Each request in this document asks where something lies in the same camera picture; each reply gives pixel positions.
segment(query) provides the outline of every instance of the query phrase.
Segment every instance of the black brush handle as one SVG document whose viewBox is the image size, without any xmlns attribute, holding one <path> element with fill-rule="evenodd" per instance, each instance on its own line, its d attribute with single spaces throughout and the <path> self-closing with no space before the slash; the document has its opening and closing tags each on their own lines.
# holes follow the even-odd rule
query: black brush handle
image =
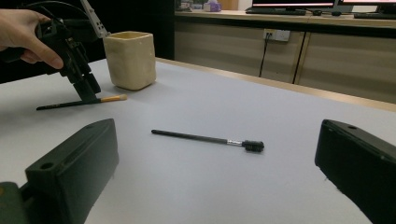
<svg viewBox="0 0 396 224">
<path fill-rule="evenodd" d="M 151 130 L 151 132 L 155 134 L 166 135 L 171 137 L 179 137 L 179 138 L 186 138 L 191 140 L 227 144 L 227 139 L 221 139 L 221 138 L 205 137 L 205 136 L 199 136 L 199 135 L 193 135 L 187 133 L 172 133 L 172 132 L 160 131 L 160 130 Z"/>
</svg>

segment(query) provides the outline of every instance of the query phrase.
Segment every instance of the black plastic part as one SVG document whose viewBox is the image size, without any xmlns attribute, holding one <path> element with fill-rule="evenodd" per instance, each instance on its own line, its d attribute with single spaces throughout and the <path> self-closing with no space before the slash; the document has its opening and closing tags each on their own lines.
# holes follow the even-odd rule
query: black plastic part
<svg viewBox="0 0 396 224">
<path fill-rule="evenodd" d="M 242 147 L 249 152 L 262 152 L 264 150 L 264 143 L 246 140 L 242 142 Z"/>
<path fill-rule="evenodd" d="M 29 224 L 20 189 L 15 183 L 0 183 L 0 223 Z"/>
<path fill-rule="evenodd" d="M 21 190 L 0 183 L 0 223 L 83 224 L 118 163 L 114 120 L 85 126 L 30 165 Z"/>
<path fill-rule="evenodd" d="M 325 119 L 315 165 L 373 223 L 396 223 L 395 146 L 355 126 Z"/>
<path fill-rule="evenodd" d="M 5 63 L 13 63 L 19 60 L 25 51 L 24 48 L 8 48 L 0 51 L 0 60 Z"/>
</svg>

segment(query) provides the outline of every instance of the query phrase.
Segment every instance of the silver ferrule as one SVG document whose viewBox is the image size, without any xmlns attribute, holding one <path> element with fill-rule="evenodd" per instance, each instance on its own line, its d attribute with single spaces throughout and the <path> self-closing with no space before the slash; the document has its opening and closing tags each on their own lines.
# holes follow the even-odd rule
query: silver ferrule
<svg viewBox="0 0 396 224">
<path fill-rule="evenodd" d="M 234 140 L 230 140 L 230 139 L 227 140 L 227 144 L 228 144 L 228 145 L 239 146 L 239 147 L 242 146 L 242 142 L 240 142 L 240 141 L 234 141 Z"/>
</svg>

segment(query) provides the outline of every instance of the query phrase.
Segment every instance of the human hand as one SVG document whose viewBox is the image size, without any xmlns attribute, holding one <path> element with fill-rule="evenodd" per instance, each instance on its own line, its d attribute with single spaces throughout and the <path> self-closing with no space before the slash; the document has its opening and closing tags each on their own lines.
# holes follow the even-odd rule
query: human hand
<svg viewBox="0 0 396 224">
<path fill-rule="evenodd" d="M 62 58 L 35 36 L 35 28 L 50 18 L 27 9 L 0 9 L 0 51 L 26 49 L 21 59 L 27 63 L 45 62 L 55 69 L 64 66 Z"/>
</svg>

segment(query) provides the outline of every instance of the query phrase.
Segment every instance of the robotic arm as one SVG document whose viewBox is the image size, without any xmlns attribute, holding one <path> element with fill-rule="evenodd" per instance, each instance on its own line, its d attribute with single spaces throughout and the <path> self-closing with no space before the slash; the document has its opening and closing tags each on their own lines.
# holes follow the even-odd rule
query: robotic arm
<svg viewBox="0 0 396 224">
<path fill-rule="evenodd" d="M 80 0 L 84 7 L 87 19 L 62 20 L 52 18 L 50 21 L 40 23 L 36 29 L 36 36 L 44 44 L 57 52 L 64 61 L 64 68 L 56 70 L 45 65 L 48 75 L 59 72 L 62 77 L 67 77 L 76 89 L 82 102 L 96 100 L 96 93 L 100 92 L 100 86 L 88 66 L 86 51 L 81 42 L 92 42 L 98 38 L 109 35 L 105 26 L 96 16 L 93 8 L 87 0 Z M 53 6 L 73 7 L 61 2 L 38 2 L 27 6 L 25 9 L 44 9 Z M 24 49 L 6 49 L 0 53 L 0 60 L 11 63 L 17 61 Z"/>
</svg>

